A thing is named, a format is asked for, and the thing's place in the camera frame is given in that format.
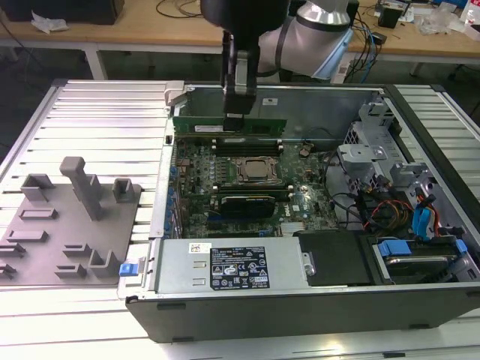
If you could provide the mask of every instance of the cpu socket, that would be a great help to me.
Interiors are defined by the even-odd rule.
[[[243,157],[236,159],[237,182],[259,183],[276,182],[278,180],[275,169],[276,161],[271,157]]]

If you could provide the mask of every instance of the blue drive bracket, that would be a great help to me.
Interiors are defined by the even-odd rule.
[[[382,257],[412,255],[407,240],[384,240],[378,244],[378,248]]]

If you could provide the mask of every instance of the wooden tabletop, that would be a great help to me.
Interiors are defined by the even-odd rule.
[[[360,14],[374,0],[361,0]],[[204,19],[170,19],[155,10],[158,0],[125,0],[124,11],[115,25],[89,25],[69,23],[70,30],[44,34],[30,23],[8,22],[9,29],[20,40],[36,41],[89,41],[98,43],[122,44],[169,44],[197,45],[218,47],[221,45],[221,30],[207,23]],[[190,11],[200,9],[194,3],[189,5]],[[167,1],[161,10],[173,15],[179,13]],[[372,17],[370,9],[362,18],[374,32],[387,35],[382,48],[384,54],[423,55],[423,56],[458,56],[480,57],[480,42],[469,39],[456,31],[451,34],[421,35],[414,24],[400,23],[396,28],[379,28],[377,18]],[[8,34],[0,27],[0,38]],[[361,52],[364,46],[359,31],[349,45],[349,51]]]

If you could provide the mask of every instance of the blue latch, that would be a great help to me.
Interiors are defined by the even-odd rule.
[[[429,208],[417,206],[413,212],[412,230],[415,235],[420,237],[424,242],[430,240],[427,236],[427,228],[430,223],[431,210]]]
[[[460,251],[460,254],[465,254],[468,249],[463,240],[457,239],[456,241],[457,249]]]
[[[120,270],[118,274],[122,277],[124,276],[137,276],[138,275],[138,264],[125,263],[120,265]]]
[[[398,255],[412,255],[407,240],[392,239],[384,240],[378,244],[382,257],[391,257]]]

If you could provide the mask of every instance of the white sticker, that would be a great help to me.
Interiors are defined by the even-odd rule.
[[[278,104],[278,99],[275,97],[266,97],[262,100],[262,105],[270,105],[276,107]]]
[[[195,125],[196,133],[223,133],[223,125]]]
[[[188,244],[189,254],[210,254],[211,242],[191,242]]]

